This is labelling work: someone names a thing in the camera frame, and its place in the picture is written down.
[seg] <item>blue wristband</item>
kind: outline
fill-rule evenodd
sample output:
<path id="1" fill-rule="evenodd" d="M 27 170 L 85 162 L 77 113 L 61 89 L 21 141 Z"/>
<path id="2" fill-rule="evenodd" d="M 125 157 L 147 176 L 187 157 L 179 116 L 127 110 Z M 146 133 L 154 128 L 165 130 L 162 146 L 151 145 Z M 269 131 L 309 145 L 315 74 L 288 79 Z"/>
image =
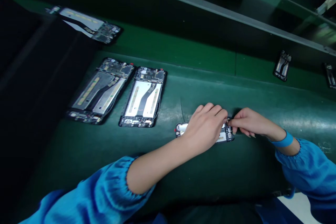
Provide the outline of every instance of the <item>blue wristband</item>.
<path id="1" fill-rule="evenodd" d="M 291 134 L 289 134 L 287 132 L 287 130 L 285 130 L 285 131 L 286 131 L 286 137 L 283 140 L 281 140 L 279 142 L 272 142 L 271 140 L 269 140 L 269 141 L 276 147 L 287 147 L 287 146 L 291 145 L 292 142 L 293 142 L 293 136 Z"/>

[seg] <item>person's left hand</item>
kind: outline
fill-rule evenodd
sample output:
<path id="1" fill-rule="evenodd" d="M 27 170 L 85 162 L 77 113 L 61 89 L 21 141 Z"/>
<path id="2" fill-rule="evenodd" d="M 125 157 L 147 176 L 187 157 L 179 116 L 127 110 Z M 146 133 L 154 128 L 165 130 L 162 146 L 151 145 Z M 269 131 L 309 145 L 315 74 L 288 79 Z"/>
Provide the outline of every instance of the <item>person's left hand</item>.
<path id="1" fill-rule="evenodd" d="M 218 140 L 222 126 L 227 121 L 227 114 L 228 112 L 219 105 L 200 105 L 181 138 L 188 142 L 189 148 L 195 151 L 194 154 L 205 152 Z"/>

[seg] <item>green workbench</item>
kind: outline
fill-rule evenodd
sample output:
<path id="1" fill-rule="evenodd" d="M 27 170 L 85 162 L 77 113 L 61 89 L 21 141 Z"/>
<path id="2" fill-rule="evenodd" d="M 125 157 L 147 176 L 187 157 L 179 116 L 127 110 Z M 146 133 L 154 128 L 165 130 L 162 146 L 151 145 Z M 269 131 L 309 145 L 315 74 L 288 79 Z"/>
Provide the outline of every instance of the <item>green workbench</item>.
<path id="1" fill-rule="evenodd" d="M 37 12 L 46 6 L 33 0 L 15 1 Z M 327 88 L 323 75 L 290 68 L 284 83 L 272 75 L 274 62 L 103 18 L 125 31 L 115 45 L 96 55 L 83 81 L 105 57 L 163 68 L 168 76 L 156 125 L 118 126 L 131 85 L 103 125 L 61 120 L 17 207 L 17 220 L 31 215 L 48 192 L 73 189 L 122 156 L 166 144 L 175 138 L 176 124 L 188 121 L 198 105 L 208 102 L 220 104 L 230 116 L 250 107 L 294 136 L 319 145 L 336 162 L 336 93 Z M 238 133 L 233 142 L 214 145 L 169 173 L 138 214 L 177 203 L 267 197 L 288 188 L 273 146 L 265 139 Z"/>

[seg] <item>white floor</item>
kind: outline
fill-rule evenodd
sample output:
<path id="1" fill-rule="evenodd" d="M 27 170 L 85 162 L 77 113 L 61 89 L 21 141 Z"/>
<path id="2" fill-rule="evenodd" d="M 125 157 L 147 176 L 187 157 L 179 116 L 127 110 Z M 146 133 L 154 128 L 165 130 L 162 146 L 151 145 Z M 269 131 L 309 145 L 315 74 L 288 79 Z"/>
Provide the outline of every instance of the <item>white floor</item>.
<path id="1" fill-rule="evenodd" d="M 304 224 L 318 224 L 310 213 L 310 202 L 308 197 L 301 192 L 295 193 L 292 199 L 281 196 L 278 199 L 300 219 Z"/>

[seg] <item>blue sleeve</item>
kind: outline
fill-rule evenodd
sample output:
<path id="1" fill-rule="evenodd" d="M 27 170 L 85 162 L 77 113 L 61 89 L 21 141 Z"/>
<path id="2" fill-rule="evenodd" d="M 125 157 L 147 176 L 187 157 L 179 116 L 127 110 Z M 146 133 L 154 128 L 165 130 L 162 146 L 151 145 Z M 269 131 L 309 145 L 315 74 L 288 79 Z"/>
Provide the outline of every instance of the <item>blue sleeve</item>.
<path id="1" fill-rule="evenodd" d="M 336 223 L 336 165 L 315 144 L 298 139 L 300 151 L 285 156 L 276 151 L 283 173 L 293 186 L 308 196 L 310 210 L 321 223 Z"/>
<path id="2" fill-rule="evenodd" d="M 128 189 L 126 175 L 133 161 L 123 157 L 68 193 L 49 193 L 37 212 L 21 223 L 123 223 L 147 202 L 155 187 L 141 195 Z"/>

